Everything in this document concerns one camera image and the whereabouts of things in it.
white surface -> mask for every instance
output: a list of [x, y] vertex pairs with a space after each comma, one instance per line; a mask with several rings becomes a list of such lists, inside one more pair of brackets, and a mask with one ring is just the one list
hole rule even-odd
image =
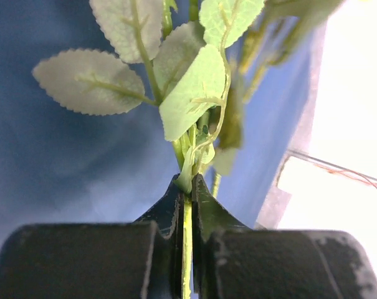
[[[328, 21], [309, 155], [377, 178], [377, 0], [347, 2]], [[279, 229], [345, 230], [377, 275], [377, 190], [295, 158]]]
[[377, 178], [377, 0], [328, 21], [309, 153]]

wire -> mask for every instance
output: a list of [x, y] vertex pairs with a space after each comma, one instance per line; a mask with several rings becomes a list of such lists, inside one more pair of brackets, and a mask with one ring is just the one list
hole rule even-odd
[[[288, 150], [288, 152], [291, 154], [291, 156], [294, 156], [298, 159], [308, 161], [308, 162], [312, 163], [314, 166], [317, 166], [319, 168], [327, 170], [330, 174], [341, 174], [346, 178], [353, 179], [355, 181], [359, 181], [359, 182], [361, 182], [361, 183], [363, 183], [367, 186], [373, 186], [377, 190], [377, 183], [373, 182], [373, 181], [377, 181], [377, 179], [375, 179], [375, 178], [372, 178], [372, 177], [367, 176], [365, 174], [358, 173], [357, 171], [354, 171], [354, 170], [346, 169], [346, 168], [343, 168], [341, 166], [337, 166], [337, 165], [334, 165], [332, 163], [328, 163], [326, 161], [322, 161], [320, 159], [311, 157], [307, 154], [303, 154], [303, 153], [300, 153], [298, 151]], [[353, 177], [350, 174], [354, 174], [356, 176], [359, 176], [361, 179]]]

artificial plant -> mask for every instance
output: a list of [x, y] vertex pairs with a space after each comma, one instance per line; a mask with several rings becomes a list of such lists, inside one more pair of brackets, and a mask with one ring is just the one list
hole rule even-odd
[[[342, 0], [187, 0], [189, 21], [173, 28], [174, 0], [89, 0], [93, 14], [116, 54], [70, 49], [41, 61], [33, 76], [55, 101], [89, 115], [127, 113], [141, 103], [159, 109], [165, 140], [173, 145], [181, 173], [176, 184], [187, 194], [184, 218], [184, 297], [189, 295], [191, 216], [189, 193], [197, 173], [213, 166], [216, 197], [219, 174], [228, 174], [243, 143], [244, 102], [270, 66], [281, 64]], [[259, 28], [257, 16], [264, 11]], [[244, 74], [259, 56], [266, 29], [278, 22], [274, 40], [288, 16], [296, 25], [279, 46], [267, 50], [253, 79]], [[241, 36], [238, 59], [226, 48]], [[151, 86], [129, 64], [143, 64]]]

leaf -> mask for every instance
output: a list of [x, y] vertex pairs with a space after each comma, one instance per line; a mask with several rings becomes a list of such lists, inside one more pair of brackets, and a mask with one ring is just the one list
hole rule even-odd
[[225, 20], [231, 25], [225, 47], [232, 45], [260, 14], [264, 0], [204, 0], [199, 12], [199, 21], [205, 27], [204, 40], [220, 47], [226, 32]]
[[326, 21], [343, 0], [268, 0], [265, 4], [269, 23], [282, 17], [305, 17], [311, 27]]
[[194, 161], [191, 160], [191, 153], [193, 152], [193, 147], [190, 146], [187, 153], [186, 159], [184, 160], [183, 168], [180, 175], [174, 183], [183, 190], [186, 194], [189, 194], [193, 188], [193, 165]]
[[214, 108], [209, 109], [209, 132], [213, 134], [216, 131], [217, 124], [220, 120], [220, 112], [221, 107], [216, 106]]
[[221, 176], [228, 176], [236, 159], [237, 149], [217, 149], [213, 159], [213, 167]]
[[165, 139], [177, 140], [214, 103], [196, 103], [198, 98], [220, 98], [226, 70], [218, 49], [204, 46], [175, 88], [159, 107]]
[[241, 148], [244, 142], [244, 78], [237, 72], [234, 84], [230, 87], [224, 121], [218, 136], [219, 148]]
[[[206, 131], [202, 130], [196, 135], [196, 144], [197, 145], [200, 145], [201, 143], [206, 142], [206, 140], [210, 137], [207, 126], [204, 126], [204, 128], [206, 128], [205, 129]], [[201, 157], [201, 151], [196, 151], [195, 152], [195, 158], [196, 159], [201, 158], [202, 164], [209, 164], [212, 161], [214, 154], [215, 154], [213, 143], [211, 143], [210, 145], [208, 145], [207, 147], [202, 149], [202, 151], [203, 151], [202, 157]]]
[[188, 22], [172, 31], [162, 43], [153, 68], [164, 96], [176, 86], [200, 48], [205, 46], [203, 32], [199, 22]]
[[180, 145], [181, 145], [181, 151], [183, 152], [183, 157], [185, 159], [187, 155], [187, 151], [192, 146], [188, 134], [183, 134], [182, 137], [179, 139]]
[[93, 14], [120, 58], [129, 64], [155, 58], [162, 36], [162, 0], [90, 0]]
[[144, 85], [128, 65], [97, 50], [68, 50], [42, 60], [33, 76], [61, 106], [89, 115], [128, 112], [144, 98]]

plant stem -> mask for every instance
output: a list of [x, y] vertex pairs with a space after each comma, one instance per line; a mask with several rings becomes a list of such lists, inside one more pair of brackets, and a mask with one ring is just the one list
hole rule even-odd
[[192, 200], [184, 197], [184, 224], [183, 224], [183, 299], [189, 299], [191, 289], [189, 279], [191, 277], [191, 264], [193, 256], [193, 219], [192, 219]]
[[195, 123], [189, 127], [188, 129], [188, 137], [189, 137], [189, 142], [191, 143], [191, 146], [195, 148], [196, 146], [196, 125]]
[[180, 170], [182, 170], [184, 164], [184, 155], [183, 150], [181, 148], [180, 139], [172, 141], [171, 144], [173, 145], [174, 155], [176, 156], [178, 167]]
[[173, 30], [173, 21], [171, 20], [170, 4], [168, 0], [163, 0], [163, 20], [162, 20], [162, 35], [163, 40]]
[[187, 151], [189, 150], [189, 147], [191, 146], [191, 141], [189, 140], [188, 134], [187, 133], [183, 134], [179, 140], [181, 143], [181, 151], [185, 155]]
[[138, 50], [140, 51], [141, 58], [143, 59], [146, 73], [148, 74], [148, 80], [150, 81], [151, 89], [153, 92], [153, 97], [155, 99], [155, 102], [158, 105], [160, 105], [160, 103], [162, 102], [162, 94], [158, 86], [158, 83], [156, 83], [156, 77], [153, 71], [152, 62], [145, 49], [143, 39], [141, 36], [142, 25], [140, 24], [140, 19], [138, 18], [136, 0], [130, 0], [130, 4], [131, 4], [131, 12], [133, 13], [133, 23], [135, 24], [133, 28], [134, 28], [135, 38], [137, 42], [137, 47], [138, 47]]
[[249, 88], [246, 90], [244, 97], [242, 99], [244, 103], [248, 103], [249, 100], [252, 98], [255, 91], [259, 88], [260, 83], [262, 83], [262, 80], [264, 76], [266, 75], [268, 69], [269, 69], [269, 66], [266, 63], [263, 63], [258, 66], [252, 78], [252, 82]]
[[203, 153], [204, 153], [205, 149], [202, 148], [201, 151], [199, 152], [199, 155], [198, 155], [198, 158], [197, 158], [197, 161], [196, 161], [196, 164], [194, 164], [194, 170], [193, 170], [193, 174], [196, 175], [197, 173], [199, 173], [199, 170], [201, 169], [201, 166], [202, 166], [202, 157], [203, 157]]
[[263, 44], [266, 29], [267, 23], [265, 20], [261, 20], [258, 31], [253, 30], [253, 28], [248, 29], [242, 49], [241, 61], [239, 62], [240, 73], [246, 73], [255, 61], [255, 58], [259, 55], [259, 50]]
[[212, 196], [217, 198], [217, 194], [219, 192], [219, 186], [221, 182], [221, 175], [216, 172], [213, 173], [213, 184], [212, 184]]
[[[239, 3], [240, 3], [240, 0], [237, 0], [234, 3], [234, 6], [232, 8], [231, 23], [233, 23], [235, 21], [236, 17], [237, 17], [237, 7], [238, 7]], [[221, 13], [221, 16], [222, 16], [222, 18], [225, 22], [224, 25], [226, 26], [226, 31], [225, 31], [222, 39], [221, 39], [221, 44], [220, 44], [220, 54], [221, 54], [221, 57], [223, 59], [224, 69], [226, 70], [226, 83], [224, 85], [224, 90], [223, 90], [223, 94], [222, 94], [221, 101], [220, 101], [221, 102], [221, 104], [220, 104], [221, 105], [220, 118], [219, 118], [219, 122], [217, 123], [217, 126], [216, 126], [214, 133], [205, 142], [202, 142], [201, 144], [199, 144], [197, 146], [193, 146], [194, 150], [191, 153], [191, 159], [194, 158], [195, 152], [197, 150], [200, 150], [200, 149], [210, 145], [211, 143], [215, 142], [215, 140], [217, 139], [217, 136], [219, 136], [219, 134], [220, 134], [221, 127], [223, 126], [224, 115], [226, 114], [227, 96], [228, 96], [228, 92], [229, 92], [229, 89], [230, 89], [230, 86], [231, 86], [231, 69], [230, 69], [230, 65], [229, 65], [229, 62], [228, 62], [227, 57], [226, 57], [226, 50], [225, 49], [226, 49], [227, 36], [231, 31], [231, 24], [227, 19], [225, 10], [222, 7], [220, 7], [220, 8], [221, 8], [220, 13]]]
[[200, 131], [202, 131], [203, 126], [207, 126], [209, 128], [209, 117], [210, 117], [210, 111], [206, 110], [205, 113], [199, 118], [198, 120], [198, 128]]
[[189, 20], [199, 20], [199, 7], [198, 0], [189, 0]]

